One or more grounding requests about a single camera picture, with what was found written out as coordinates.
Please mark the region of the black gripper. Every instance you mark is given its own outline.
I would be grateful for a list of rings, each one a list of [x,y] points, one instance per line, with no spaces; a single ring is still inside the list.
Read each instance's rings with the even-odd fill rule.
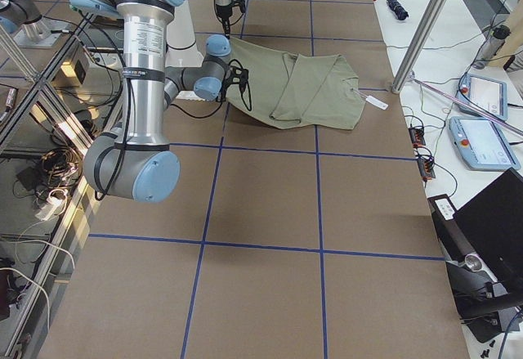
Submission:
[[[245,0],[215,0],[215,14],[222,23],[223,33],[230,39],[230,18],[238,7],[242,17],[245,14]]]
[[[226,100],[226,93],[230,86],[236,85],[239,88],[240,99],[246,104],[244,93],[249,90],[248,81],[249,71],[243,67],[231,66],[229,74],[221,83],[221,90],[218,93],[218,101],[220,103]]]

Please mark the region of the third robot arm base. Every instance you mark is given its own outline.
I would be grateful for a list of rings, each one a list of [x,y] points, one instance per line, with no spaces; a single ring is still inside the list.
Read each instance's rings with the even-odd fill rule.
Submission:
[[[1,26],[19,47],[51,48],[69,22],[46,20],[33,0],[1,0]]]

